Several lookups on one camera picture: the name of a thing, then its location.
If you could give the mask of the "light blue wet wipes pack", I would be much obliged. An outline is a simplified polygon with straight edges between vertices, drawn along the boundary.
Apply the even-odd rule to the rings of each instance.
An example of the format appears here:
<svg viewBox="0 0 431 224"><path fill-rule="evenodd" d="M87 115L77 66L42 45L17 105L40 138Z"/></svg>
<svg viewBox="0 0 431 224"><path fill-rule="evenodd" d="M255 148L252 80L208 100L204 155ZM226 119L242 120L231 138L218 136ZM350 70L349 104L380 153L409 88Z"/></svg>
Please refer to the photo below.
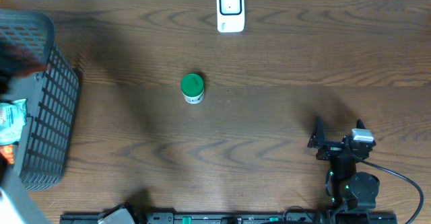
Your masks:
<svg viewBox="0 0 431 224"><path fill-rule="evenodd" d="M26 125L27 99L1 102L1 146L20 141Z"/></svg>

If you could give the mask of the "orange Kleenex tissue pack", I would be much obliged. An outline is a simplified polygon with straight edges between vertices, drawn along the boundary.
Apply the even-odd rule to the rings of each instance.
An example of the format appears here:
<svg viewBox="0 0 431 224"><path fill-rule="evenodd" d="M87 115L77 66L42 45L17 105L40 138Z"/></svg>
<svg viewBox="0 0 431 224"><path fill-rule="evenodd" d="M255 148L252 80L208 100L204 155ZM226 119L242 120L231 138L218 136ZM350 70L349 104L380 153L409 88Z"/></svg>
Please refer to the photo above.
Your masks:
<svg viewBox="0 0 431 224"><path fill-rule="evenodd" d="M14 145L2 145L0 146L0 152L1 155L6 159L8 164L15 164Z"/></svg>

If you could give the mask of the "green lid white jar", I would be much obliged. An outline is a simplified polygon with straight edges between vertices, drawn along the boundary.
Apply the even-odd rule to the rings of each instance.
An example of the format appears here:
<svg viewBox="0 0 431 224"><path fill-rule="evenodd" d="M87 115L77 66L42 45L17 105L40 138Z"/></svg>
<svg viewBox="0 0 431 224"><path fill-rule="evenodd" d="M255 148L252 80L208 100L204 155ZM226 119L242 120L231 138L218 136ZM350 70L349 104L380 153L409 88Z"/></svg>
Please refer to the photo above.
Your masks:
<svg viewBox="0 0 431 224"><path fill-rule="evenodd" d="M181 91L189 104L200 103L205 96L205 84L201 76L195 73L187 74L181 81Z"/></svg>

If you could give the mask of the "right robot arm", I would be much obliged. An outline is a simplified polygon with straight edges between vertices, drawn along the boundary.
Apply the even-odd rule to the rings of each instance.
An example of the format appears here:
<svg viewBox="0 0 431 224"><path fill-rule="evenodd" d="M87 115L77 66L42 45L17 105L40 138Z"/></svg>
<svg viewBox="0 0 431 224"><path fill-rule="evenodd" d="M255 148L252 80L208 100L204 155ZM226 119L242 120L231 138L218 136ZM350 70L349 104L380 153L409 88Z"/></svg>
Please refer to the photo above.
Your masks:
<svg viewBox="0 0 431 224"><path fill-rule="evenodd" d="M368 158L375 145L361 120L342 140L329 141L322 120L316 119L307 147L317 150L317 160L329 162L325 190L332 198L332 207L319 213L316 223L370 222L368 215L376 207L380 181L372 174L358 172L356 164Z"/></svg>

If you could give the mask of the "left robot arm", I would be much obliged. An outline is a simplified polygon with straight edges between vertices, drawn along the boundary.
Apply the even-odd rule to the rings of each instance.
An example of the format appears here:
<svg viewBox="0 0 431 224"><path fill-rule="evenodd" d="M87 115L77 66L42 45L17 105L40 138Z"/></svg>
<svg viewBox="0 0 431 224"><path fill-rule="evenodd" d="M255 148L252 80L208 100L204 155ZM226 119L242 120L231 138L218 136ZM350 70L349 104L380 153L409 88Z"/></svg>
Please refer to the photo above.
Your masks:
<svg viewBox="0 0 431 224"><path fill-rule="evenodd" d="M1 43L1 95L9 90L15 77L28 76L45 69L30 55L8 43ZM18 175L6 158L1 156L1 222L2 223L49 223L24 189ZM137 223L133 210L122 204L100 213L97 223Z"/></svg>

